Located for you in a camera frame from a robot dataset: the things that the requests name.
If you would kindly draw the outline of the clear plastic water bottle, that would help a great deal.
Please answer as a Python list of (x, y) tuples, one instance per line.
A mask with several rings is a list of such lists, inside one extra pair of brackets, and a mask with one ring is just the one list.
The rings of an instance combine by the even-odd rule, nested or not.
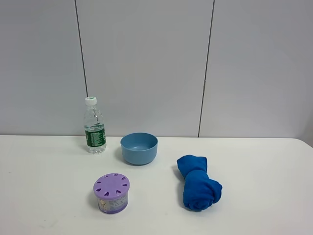
[(97, 107), (96, 97), (87, 97), (85, 104), (84, 130), (89, 153), (102, 153), (107, 145), (103, 115)]

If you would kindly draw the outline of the light blue plastic bowl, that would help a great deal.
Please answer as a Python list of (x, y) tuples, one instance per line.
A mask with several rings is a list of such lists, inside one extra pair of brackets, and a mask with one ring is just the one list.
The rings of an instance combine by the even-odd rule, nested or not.
[(149, 133), (131, 133), (121, 141), (124, 160), (133, 165), (146, 165), (157, 155), (158, 139)]

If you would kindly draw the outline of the rolled blue cloth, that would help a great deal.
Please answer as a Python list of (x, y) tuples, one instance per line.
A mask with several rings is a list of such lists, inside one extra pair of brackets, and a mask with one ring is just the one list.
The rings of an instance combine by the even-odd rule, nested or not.
[(203, 211), (217, 203), (223, 186), (209, 178), (207, 158), (185, 155), (177, 160), (178, 169), (185, 180), (183, 204), (192, 211)]

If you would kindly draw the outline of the purple air freshener can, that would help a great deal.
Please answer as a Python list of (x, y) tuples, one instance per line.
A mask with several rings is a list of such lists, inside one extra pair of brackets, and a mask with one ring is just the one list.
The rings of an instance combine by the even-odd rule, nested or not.
[(96, 180), (93, 186), (101, 212), (115, 214), (124, 210), (128, 205), (129, 179), (120, 173), (106, 174)]

